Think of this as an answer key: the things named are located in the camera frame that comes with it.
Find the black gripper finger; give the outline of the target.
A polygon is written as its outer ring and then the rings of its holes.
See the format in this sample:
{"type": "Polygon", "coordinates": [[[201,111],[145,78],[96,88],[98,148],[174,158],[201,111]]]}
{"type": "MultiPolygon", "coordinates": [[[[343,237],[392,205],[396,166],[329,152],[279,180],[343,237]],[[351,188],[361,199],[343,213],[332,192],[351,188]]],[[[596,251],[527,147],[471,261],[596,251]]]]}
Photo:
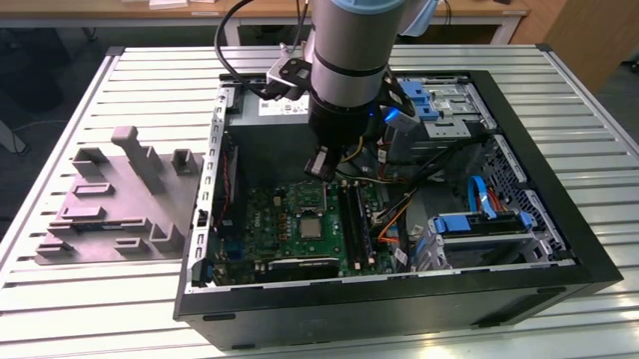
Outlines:
{"type": "Polygon", "coordinates": [[[340,161],[343,158],[340,149],[328,149],[327,150],[327,181],[335,179],[335,172],[339,167],[340,161]]]}
{"type": "Polygon", "coordinates": [[[333,165],[331,163],[331,156],[328,148],[320,147],[316,151],[316,155],[308,160],[304,173],[324,181],[328,182],[333,178],[333,165]]]}

